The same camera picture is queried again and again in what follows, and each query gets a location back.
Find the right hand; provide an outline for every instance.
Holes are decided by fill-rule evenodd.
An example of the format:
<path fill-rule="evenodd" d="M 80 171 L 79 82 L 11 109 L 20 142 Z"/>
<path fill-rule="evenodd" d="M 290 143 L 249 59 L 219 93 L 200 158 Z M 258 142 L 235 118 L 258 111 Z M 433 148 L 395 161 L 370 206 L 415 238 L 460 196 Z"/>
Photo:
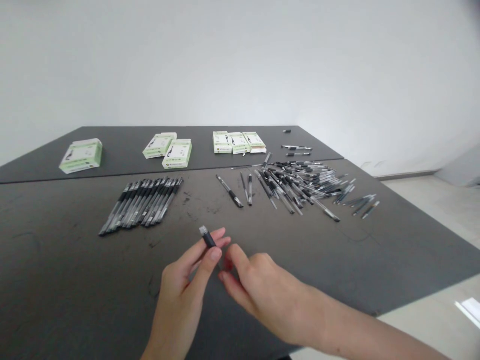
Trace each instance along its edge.
<path fill-rule="evenodd" d="M 240 281 L 230 271 L 236 268 Z M 324 295 L 299 281 L 265 253 L 250 259 L 232 245 L 219 274 L 228 294 L 286 343 L 318 348 L 324 326 Z"/>

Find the floor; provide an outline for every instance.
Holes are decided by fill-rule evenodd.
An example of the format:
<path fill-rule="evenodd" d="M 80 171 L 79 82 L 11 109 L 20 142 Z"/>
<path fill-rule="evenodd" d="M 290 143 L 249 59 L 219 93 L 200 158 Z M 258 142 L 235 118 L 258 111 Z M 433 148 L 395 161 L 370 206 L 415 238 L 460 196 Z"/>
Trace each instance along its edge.
<path fill-rule="evenodd" d="M 480 249 L 480 188 L 455 187 L 435 176 L 383 182 L 390 189 Z M 480 329 L 454 305 L 480 301 L 480 275 L 381 316 L 379 319 L 451 359 L 480 359 Z M 338 359 L 310 348 L 293 360 Z"/>

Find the hand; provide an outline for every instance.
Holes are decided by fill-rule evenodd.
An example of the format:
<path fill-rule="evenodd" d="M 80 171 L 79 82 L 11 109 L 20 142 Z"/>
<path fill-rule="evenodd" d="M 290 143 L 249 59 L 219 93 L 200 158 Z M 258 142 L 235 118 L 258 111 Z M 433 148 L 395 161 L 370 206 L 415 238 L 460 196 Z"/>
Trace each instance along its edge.
<path fill-rule="evenodd" d="M 235 267 L 240 282 L 229 272 Z M 230 296 L 286 343 L 319 347 L 325 327 L 322 292 L 278 266 L 268 254 L 250 259 L 232 245 L 219 274 Z"/>
<path fill-rule="evenodd" d="M 194 341 L 202 313 L 205 289 L 222 257 L 220 248 L 230 244 L 225 228 L 211 233 L 217 247 L 207 250 L 201 239 L 176 262 L 168 265 L 161 276 L 150 340 L 142 359 L 185 359 Z M 196 270 L 193 280 L 189 276 Z"/>

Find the pen box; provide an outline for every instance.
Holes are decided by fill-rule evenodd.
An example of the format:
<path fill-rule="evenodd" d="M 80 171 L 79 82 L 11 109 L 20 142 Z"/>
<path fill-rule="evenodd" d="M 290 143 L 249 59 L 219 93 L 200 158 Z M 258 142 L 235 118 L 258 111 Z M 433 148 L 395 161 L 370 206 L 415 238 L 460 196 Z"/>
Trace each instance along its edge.
<path fill-rule="evenodd" d="M 228 136 L 230 136 L 233 155 L 244 154 L 250 151 L 249 143 L 241 132 L 231 132 Z"/>
<path fill-rule="evenodd" d="M 98 168 L 102 161 L 102 149 L 102 142 L 97 138 L 74 141 L 60 163 L 60 170 L 72 174 Z"/>
<path fill-rule="evenodd" d="M 250 146 L 250 153 L 259 154 L 267 152 L 267 147 L 256 132 L 244 132 L 243 136 Z"/>
<path fill-rule="evenodd" d="M 189 166 L 191 154 L 191 139 L 173 140 L 161 164 L 164 169 L 187 168 Z"/>
<path fill-rule="evenodd" d="M 153 137 L 143 150 L 146 159 L 161 158 L 167 153 L 173 140 L 177 140 L 176 132 L 162 132 Z"/>
<path fill-rule="evenodd" d="M 213 132 L 213 152 L 215 154 L 231 154 L 232 144 L 228 131 Z"/>

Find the white wall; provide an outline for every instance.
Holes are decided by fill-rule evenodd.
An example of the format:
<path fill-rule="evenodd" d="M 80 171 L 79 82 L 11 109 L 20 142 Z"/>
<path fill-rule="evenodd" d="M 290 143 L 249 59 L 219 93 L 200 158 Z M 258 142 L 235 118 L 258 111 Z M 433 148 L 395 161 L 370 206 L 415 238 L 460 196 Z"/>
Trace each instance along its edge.
<path fill-rule="evenodd" d="M 467 4 L 3 0 L 0 165 L 87 125 L 298 124 L 373 175 L 440 168 L 480 140 Z"/>

